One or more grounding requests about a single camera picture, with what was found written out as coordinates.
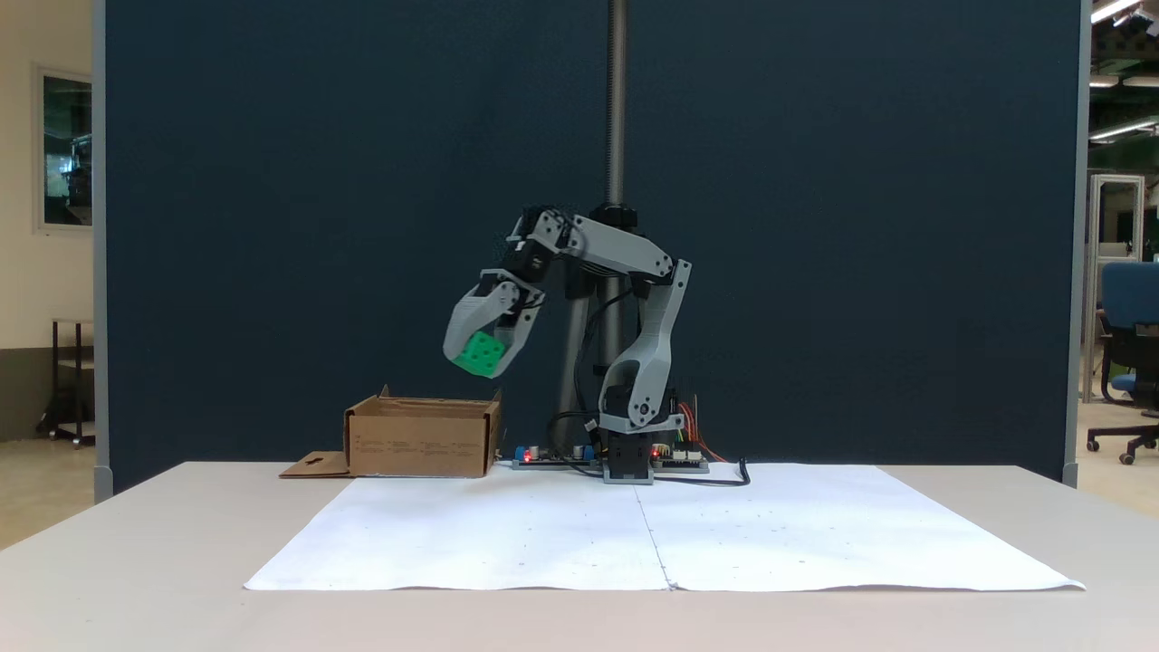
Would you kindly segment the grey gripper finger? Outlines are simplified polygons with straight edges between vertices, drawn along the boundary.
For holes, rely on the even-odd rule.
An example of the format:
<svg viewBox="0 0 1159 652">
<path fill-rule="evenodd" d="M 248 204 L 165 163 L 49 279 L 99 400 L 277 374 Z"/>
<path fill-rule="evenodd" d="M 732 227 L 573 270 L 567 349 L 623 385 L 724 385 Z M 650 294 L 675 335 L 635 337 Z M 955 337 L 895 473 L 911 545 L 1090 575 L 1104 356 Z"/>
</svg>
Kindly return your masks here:
<svg viewBox="0 0 1159 652">
<path fill-rule="evenodd" d="M 449 360 L 459 359 L 478 331 L 498 343 L 500 359 L 511 347 L 512 335 L 502 331 L 500 318 L 513 308 L 519 298 L 516 283 L 478 283 L 465 293 L 452 310 L 443 342 L 443 354 Z"/>
<path fill-rule="evenodd" d="M 488 334 L 501 350 L 490 366 L 489 379 L 501 378 L 518 358 L 522 347 L 530 339 L 545 300 L 545 292 L 522 292 L 505 305 L 504 313 L 490 323 Z"/>
</svg>

